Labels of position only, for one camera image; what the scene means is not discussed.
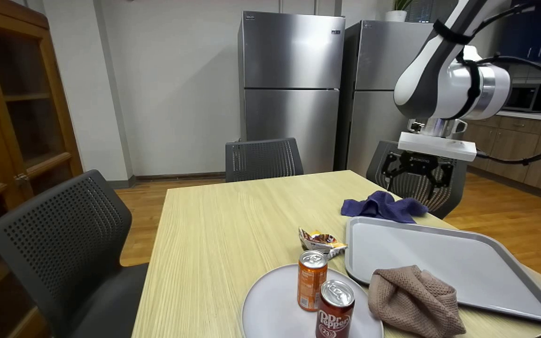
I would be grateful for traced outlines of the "wooden glass-door cabinet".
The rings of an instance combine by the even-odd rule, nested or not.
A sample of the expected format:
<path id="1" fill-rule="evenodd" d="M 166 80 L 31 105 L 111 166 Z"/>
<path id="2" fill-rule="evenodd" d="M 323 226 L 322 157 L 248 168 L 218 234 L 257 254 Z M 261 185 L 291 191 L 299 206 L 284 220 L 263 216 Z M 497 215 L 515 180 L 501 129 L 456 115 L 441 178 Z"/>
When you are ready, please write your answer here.
<path id="1" fill-rule="evenodd" d="M 0 0 L 0 217 L 82 172 L 47 18 Z M 47 334 L 0 258 L 0 338 Z"/>

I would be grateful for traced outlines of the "orange soda can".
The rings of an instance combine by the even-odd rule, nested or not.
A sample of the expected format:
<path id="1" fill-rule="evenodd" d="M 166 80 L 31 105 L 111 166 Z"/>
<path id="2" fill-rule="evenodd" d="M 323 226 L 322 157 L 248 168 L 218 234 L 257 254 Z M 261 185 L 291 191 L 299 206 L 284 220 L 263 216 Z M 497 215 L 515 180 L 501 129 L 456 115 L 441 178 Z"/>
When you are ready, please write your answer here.
<path id="1" fill-rule="evenodd" d="M 307 250 L 298 262 L 298 305 L 307 312 L 318 310 L 320 289 L 328 274 L 328 259 L 317 250 Z"/>

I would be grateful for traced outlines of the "potted plant in white pot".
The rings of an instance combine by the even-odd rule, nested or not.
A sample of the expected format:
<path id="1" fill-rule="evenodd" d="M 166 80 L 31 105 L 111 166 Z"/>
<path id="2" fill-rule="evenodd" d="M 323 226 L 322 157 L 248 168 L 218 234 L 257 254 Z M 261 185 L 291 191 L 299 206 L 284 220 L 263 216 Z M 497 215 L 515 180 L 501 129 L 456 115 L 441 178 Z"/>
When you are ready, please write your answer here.
<path id="1" fill-rule="evenodd" d="M 405 22 L 408 7 L 414 0 L 391 0 L 391 8 L 385 13 L 385 21 Z"/>

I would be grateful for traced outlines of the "dark blue wall cabinets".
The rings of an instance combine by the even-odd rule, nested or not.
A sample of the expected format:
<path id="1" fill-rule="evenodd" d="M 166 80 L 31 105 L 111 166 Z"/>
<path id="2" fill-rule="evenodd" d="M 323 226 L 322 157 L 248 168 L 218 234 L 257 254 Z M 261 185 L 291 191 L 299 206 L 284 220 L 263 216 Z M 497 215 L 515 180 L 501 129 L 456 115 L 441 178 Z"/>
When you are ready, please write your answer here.
<path id="1" fill-rule="evenodd" d="M 533 9 L 503 19 L 503 30 L 497 51 L 541 62 L 541 0 Z"/>

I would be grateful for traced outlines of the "grey plastic tray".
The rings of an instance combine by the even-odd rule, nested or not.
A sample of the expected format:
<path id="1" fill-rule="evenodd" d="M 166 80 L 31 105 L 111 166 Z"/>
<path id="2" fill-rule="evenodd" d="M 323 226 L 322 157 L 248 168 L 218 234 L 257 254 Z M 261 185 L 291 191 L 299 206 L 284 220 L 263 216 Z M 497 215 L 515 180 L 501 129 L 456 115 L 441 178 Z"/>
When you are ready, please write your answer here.
<path id="1" fill-rule="evenodd" d="M 500 242 L 478 233 L 353 217 L 346 224 L 348 275 L 416 265 L 455 288 L 464 306 L 541 322 L 541 286 Z"/>

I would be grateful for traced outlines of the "stainless steel refrigerator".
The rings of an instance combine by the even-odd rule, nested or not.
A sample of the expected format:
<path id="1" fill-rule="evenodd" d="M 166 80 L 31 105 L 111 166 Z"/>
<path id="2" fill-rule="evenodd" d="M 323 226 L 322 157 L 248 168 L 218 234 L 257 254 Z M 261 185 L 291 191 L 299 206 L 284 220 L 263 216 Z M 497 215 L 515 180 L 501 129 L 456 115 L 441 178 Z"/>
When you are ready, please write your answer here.
<path id="1" fill-rule="evenodd" d="M 397 142 L 408 119 L 394 103 L 400 75 L 418 55 L 431 23 L 360 21 L 344 36 L 333 169 L 364 176 L 380 141 Z"/>
<path id="2" fill-rule="evenodd" d="M 294 138 L 303 171 L 333 170 L 343 16 L 243 11 L 240 141 Z"/>

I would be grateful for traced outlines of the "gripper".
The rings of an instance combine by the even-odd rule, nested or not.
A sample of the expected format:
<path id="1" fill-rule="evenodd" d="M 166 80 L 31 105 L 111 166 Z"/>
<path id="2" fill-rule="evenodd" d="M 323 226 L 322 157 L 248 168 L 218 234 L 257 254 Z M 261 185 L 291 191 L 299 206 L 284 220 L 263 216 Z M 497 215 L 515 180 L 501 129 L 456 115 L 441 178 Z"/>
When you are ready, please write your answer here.
<path id="1" fill-rule="evenodd" d="M 395 169 L 389 169 L 389 166 L 395 162 L 398 162 L 399 166 Z M 438 157 L 434 155 L 404 151 L 401 154 L 389 153 L 382 165 L 381 173 L 388 183 L 385 188 L 387 191 L 391 190 L 393 178 L 404 175 L 404 173 L 427 176 L 430 183 L 427 198 L 431 200 L 436 189 L 449 187 L 456 166 L 457 160 L 439 161 Z M 436 179 L 433 175 L 435 169 L 442 171 L 439 179 Z"/>

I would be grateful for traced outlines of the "crumpled snack bag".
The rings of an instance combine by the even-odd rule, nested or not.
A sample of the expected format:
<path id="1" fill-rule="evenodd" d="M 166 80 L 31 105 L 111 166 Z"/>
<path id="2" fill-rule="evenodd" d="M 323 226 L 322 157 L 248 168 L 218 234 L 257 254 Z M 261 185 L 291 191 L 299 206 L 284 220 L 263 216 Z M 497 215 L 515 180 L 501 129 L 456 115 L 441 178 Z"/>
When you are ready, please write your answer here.
<path id="1" fill-rule="evenodd" d="M 304 250 L 321 252 L 328 260 L 343 254 L 348 247 L 347 244 L 339 242 L 330 234 L 320 233 L 319 231 L 308 233 L 302 228 L 299 228 L 299 239 Z"/>

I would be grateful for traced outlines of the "wooden kitchen base cabinets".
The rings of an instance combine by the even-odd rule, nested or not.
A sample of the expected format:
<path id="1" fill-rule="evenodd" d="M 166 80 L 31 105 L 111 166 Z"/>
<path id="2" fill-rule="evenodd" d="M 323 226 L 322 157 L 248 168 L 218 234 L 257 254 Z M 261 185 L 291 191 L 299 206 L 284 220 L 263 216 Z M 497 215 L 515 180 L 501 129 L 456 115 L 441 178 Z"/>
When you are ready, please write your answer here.
<path id="1" fill-rule="evenodd" d="M 521 160 L 541 153 L 541 114 L 499 113 L 467 123 L 462 139 L 475 143 L 485 154 L 502 160 Z M 541 190 L 541 160 L 523 166 L 477 159 L 470 166 Z"/>

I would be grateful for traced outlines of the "grey round plate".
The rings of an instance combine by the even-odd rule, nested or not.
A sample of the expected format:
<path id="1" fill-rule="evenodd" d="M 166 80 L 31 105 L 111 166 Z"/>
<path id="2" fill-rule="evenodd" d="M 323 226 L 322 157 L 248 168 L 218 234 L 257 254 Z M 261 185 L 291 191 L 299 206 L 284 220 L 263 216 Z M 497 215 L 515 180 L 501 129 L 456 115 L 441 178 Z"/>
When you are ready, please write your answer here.
<path id="1" fill-rule="evenodd" d="M 328 269 L 328 280 L 349 285 L 355 306 L 348 338 L 384 338 L 384 326 L 367 306 L 368 295 L 348 276 Z M 258 279 L 247 293 L 242 307 L 245 338 L 316 338 L 316 312 L 307 312 L 296 302 L 298 264 L 276 268 Z"/>

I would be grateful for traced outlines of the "dark red soda can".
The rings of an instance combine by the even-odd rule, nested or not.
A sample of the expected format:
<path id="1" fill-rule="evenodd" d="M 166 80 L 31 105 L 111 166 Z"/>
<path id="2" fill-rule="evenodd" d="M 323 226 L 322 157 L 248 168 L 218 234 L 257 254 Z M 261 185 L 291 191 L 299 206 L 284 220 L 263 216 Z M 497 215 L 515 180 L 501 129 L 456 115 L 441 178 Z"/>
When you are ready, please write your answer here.
<path id="1" fill-rule="evenodd" d="M 320 288 L 316 338 L 348 338 L 354 312 L 353 289 L 340 280 L 327 280 Z"/>

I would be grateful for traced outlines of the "black microwave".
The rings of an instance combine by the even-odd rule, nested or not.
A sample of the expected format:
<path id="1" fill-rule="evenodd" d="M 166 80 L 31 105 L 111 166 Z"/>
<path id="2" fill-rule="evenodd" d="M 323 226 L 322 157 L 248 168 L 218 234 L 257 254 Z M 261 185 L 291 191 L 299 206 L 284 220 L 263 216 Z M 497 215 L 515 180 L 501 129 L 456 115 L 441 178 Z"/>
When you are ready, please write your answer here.
<path id="1" fill-rule="evenodd" d="M 503 109 L 520 113 L 541 113 L 541 84 L 513 84 Z"/>

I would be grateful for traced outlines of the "brown waffle cloth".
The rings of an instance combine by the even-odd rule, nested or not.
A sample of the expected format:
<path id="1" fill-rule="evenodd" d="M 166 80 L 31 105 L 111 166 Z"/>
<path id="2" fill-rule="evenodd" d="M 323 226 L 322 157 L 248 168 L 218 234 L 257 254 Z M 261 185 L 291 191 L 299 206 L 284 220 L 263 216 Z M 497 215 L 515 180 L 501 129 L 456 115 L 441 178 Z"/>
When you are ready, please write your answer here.
<path id="1" fill-rule="evenodd" d="M 466 333 L 455 288 L 417 265 L 375 270 L 368 295 L 374 316 L 397 329 L 423 338 Z"/>

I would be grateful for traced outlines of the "dark grey perforated chair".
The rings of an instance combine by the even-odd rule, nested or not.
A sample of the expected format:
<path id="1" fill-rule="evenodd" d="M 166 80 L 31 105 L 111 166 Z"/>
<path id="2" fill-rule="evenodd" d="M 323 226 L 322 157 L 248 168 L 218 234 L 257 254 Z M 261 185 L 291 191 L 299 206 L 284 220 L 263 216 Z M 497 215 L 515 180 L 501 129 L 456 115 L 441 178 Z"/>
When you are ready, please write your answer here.
<path id="1" fill-rule="evenodd" d="M 303 175 L 298 144 L 294 138 L 225 144 L 225 181 Z"/>
<path id="2" fill-rule="evenodd" d="M 54 338 L 131 338 L 148 270 L 120 263 L 131 223 L 96 169 L 0 217 L 0 257 Z"/>
<path id="3" fill-rule="evenodd" d="M 400 150 L 397 142 L 382 140 L 378 143 L 373 158 L 367 169 L 366 178 L 382 188 L 386 188 L 388 183 L 384 175 L 381 173 L 382 165 L 389 153 L 401 154 L 404 150 Z M 438 157 L 439 161 L 451 161 L 453 159 Z M 392 163 L 389 169 L 395 169 L 399 166 L 398 162 Z M 427 176 L 404 175 L 393 178 L 392 187 L 389 192 L 398 195 L 401 198 L 414 198 L 420 203 L 428 207 L 429 213 L 440 219 L 444 219 L 452 212 L 460 203 L 464 192 L 464 182 L 466 178 L 467 162 L 457 160 L 449 187 L 443 187 L 434 191 L 433 199 L 428 200 L 428 192 L 430 188 Z M 435 169 L 433 175 L 439 179 L 442 175 L 440 169 Z"/>

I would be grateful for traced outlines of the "blue cloth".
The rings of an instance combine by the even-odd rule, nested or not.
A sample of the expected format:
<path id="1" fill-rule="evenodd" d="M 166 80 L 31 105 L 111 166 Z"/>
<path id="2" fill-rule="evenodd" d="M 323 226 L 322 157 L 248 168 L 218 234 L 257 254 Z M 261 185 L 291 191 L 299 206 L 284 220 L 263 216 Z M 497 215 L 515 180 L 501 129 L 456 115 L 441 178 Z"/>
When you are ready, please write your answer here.
<path id="1" fill-rule="evenodd" d="M 340 214 L 349 217 L 371 217 L 395 221 L 403 224 L 414 224 L 414 217 L 424 216 L 429 208 L 414 198 L 395 200 L 387 191 L 375 191 L 367 199 L 357 201 L 344 200 Z"/>

